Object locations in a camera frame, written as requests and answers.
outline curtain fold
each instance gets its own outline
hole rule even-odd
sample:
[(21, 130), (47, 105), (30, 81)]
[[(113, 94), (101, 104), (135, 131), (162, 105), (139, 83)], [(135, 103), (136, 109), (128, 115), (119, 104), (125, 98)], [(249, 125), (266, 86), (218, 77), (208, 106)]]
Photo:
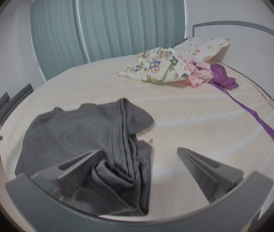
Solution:
[(86, 63), (75, 0), (35, 0), (30, 25), (34, 51), (46, 80)]
[(78, 0), (89, 60), (174, 47), (184, 38), (184, 0)]

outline wall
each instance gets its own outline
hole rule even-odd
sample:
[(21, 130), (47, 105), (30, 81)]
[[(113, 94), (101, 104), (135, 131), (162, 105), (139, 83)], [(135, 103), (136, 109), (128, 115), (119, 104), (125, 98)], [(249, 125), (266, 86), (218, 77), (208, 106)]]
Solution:
[(0, 97), (15, 96), (31, 83), (46, 82), (37, 62), (31, 32), (30, 4), (19, 5), (14, 14), (0, 19)]
[(274, 30), (274, 14), (263, 0), (185, 0), (186, 37), (194, 24), (237, 20), (257, 23)]

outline white headboard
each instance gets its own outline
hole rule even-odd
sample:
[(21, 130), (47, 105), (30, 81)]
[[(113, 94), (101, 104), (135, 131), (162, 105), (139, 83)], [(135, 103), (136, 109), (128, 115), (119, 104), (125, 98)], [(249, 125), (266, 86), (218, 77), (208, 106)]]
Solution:
[(230, 38), (214, 60), (258, 84), (274, 100), (274, 30), (242, 21), (215, 21), (193, 25), (193, 36)]

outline floral pillow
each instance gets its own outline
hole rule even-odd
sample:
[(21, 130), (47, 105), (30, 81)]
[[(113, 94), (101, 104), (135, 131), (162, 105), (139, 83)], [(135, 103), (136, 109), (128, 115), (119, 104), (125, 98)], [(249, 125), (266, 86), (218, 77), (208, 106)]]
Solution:
[(191, 37), (175, 46), (179, 54), (184, 52), (187, 56), (195, 58), (196, 62), (206, 62), (212, 59), (223, 47), (229, 45), (229, 39), (219, 37)]

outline pink garment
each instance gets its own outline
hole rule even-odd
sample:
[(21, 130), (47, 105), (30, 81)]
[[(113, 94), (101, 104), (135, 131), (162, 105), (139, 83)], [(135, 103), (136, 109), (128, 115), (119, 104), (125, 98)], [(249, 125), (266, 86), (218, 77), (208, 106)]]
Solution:
[(210, 69), (210, 64), (206, 62), (197, 62), (192, 57), (186, 56), (185, 53), (180, 53), (179, 57), (185, 62), (191, 75), (188, 76), (182, 83), (191, 83), (192, 87), (197, 88), (201, 83), (208, 83), (213, 78), (213, 73)]

